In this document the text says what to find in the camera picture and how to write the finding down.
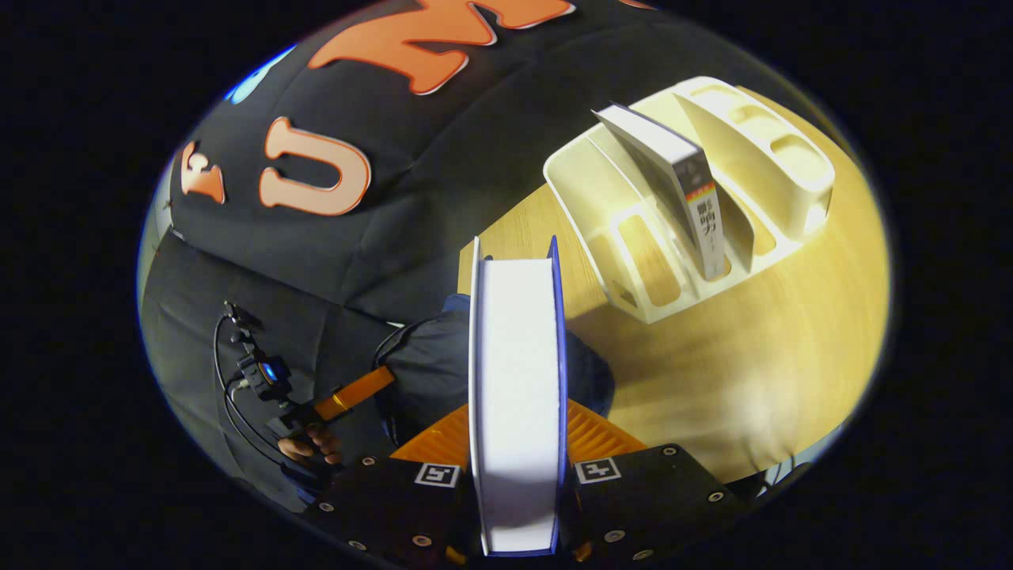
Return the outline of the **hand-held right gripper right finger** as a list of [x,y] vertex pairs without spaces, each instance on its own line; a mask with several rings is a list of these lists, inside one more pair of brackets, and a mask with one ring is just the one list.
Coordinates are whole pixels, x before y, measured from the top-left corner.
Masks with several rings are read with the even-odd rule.
[[749,501],[674,443],[648,446],[567,406],[562,552],[572,564],[651,564],[731,526]]

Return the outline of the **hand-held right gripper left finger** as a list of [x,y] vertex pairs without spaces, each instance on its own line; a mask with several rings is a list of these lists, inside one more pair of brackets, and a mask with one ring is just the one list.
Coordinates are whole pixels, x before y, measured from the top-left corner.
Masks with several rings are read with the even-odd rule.
[[308,526],[394,567],[465,567],[474,555],[469,416],[460,405],[389,457],[364,457],[306,508]]

